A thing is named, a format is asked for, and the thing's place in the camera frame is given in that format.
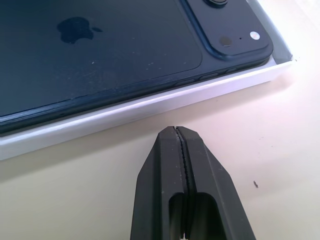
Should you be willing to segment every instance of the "apple logo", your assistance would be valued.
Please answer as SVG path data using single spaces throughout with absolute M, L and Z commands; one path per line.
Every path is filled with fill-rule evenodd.
M 57 25 L 58 31 L 61 33 L 61 40 L 67 44 L 75 44 L 79 39 L 94 38 L 93 31 L 102 33 L 100 28 L 90 28 L 89 21 L 83 17 L 71 17 Z

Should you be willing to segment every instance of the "beige surface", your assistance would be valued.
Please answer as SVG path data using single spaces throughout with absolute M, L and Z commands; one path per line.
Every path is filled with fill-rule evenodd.
M 317 1 L 261 1 L 298 59 L 274 82 L 0 162 L 0 239 L 128 240 L 138 172 L 183 125 L 231 174 L 258 240 L 319 240 Z

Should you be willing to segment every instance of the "white box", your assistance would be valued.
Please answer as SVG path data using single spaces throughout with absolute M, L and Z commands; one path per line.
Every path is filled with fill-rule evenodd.
M 292 65 L 293 56 L 258 0 L 247 1 L 273 41 L 266 65 L 0 137 L 0 160 L 276 79 Z

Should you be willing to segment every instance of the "glossy phone surface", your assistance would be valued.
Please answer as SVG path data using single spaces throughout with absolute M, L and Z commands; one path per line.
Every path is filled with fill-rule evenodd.
M 273 50 L 246 0 L 3 0 L 0 27 L 0 133 L 250 68 Z

